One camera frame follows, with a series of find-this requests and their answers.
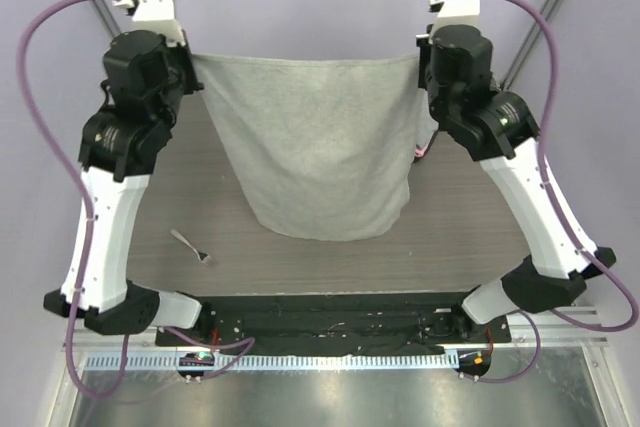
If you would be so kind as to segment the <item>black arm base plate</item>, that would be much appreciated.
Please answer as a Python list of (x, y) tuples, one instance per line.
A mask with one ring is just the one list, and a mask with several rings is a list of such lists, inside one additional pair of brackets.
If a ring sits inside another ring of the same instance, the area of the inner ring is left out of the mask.
[(210, 317), (188, 337), (231, 344), (252, 337), (260, 356), (435, 355), (451, 344), (507, 344), (505, 317), (464, 317), (461, 292), (234, 295), (203, 298)]

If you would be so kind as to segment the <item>silver metal fork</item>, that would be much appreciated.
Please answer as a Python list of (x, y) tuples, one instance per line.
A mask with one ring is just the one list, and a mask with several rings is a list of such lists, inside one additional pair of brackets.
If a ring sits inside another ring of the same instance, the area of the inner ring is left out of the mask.
[(189, 241), (182, 233), (175, 229), (170, 230), (170, 234), (177, 239), (179, 242), (183, 243), (187, 246), (198, 258), (199, 262), (203, 265), (212, 267), (215, 265), (215, 259), (209, 255), (208, 253), (198, 249), (191, 241)]

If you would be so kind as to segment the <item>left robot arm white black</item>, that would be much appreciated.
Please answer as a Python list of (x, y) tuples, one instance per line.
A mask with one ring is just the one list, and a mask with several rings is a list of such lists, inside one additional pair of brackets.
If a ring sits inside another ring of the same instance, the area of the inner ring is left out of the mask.
[(172, 138), (182, 99), (203, 88), (189, 44), (134, 30), (115, 37), (102, 62), (105, 100), (84, 124), (79, 150), (92, 210), (82, 214), (63, 285), (45, 295), (43, 307), (77, 316), (104, 336), (173, 327), (190, 345), (203, 345), (213, 322), (201, 301), (127, 277), (136, 214), (158, 154)]

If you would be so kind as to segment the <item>grey cloth napkin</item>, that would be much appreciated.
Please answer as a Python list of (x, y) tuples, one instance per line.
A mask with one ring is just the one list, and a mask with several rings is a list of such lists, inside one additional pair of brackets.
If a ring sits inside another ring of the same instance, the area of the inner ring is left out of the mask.
[(199, 55), (202, 96), (265, 228), (354, 241), (386, 233), (410, 198), (426, 106), (419, 60)]

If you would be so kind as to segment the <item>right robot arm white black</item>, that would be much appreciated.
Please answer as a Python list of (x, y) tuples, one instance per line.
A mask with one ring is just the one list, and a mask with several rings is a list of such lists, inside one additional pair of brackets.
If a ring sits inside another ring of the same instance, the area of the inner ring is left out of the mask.
[(567, 307), (597, 276), (595, 263), (612, 267), (613, 250), (597, 246), (581, 229), (563, 194), (569, 237), (547, 188), (557, 184), (537, 161), (539, 127), (525, 100), (493, 82), (493, 45), (469, 25), (429, 29), (416, 40), (418, 85), (441, 131), (463, 147), (499, 189), (520, 227), (529, 254), (501, 278), (482, 284), (461, 301), (451, 318), (457, 338), (472, 342), (494, 319), (523, 310), (540, 313)]

